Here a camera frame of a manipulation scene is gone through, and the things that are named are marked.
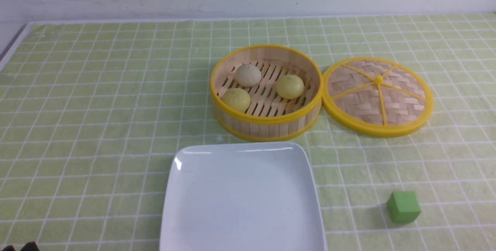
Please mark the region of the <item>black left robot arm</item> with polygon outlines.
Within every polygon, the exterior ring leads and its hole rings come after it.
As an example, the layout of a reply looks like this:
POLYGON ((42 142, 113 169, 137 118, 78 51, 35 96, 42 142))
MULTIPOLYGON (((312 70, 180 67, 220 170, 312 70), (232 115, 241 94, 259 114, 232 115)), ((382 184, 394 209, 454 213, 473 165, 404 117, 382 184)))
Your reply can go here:
MULTIPOLYGON (((8 245, 4 247, 2 251, 16 251, 16 248, 13 245, 8 245)), ((28 242, 20 249, 20 251, 40 251, 40 249, 35 242, 28 242)))

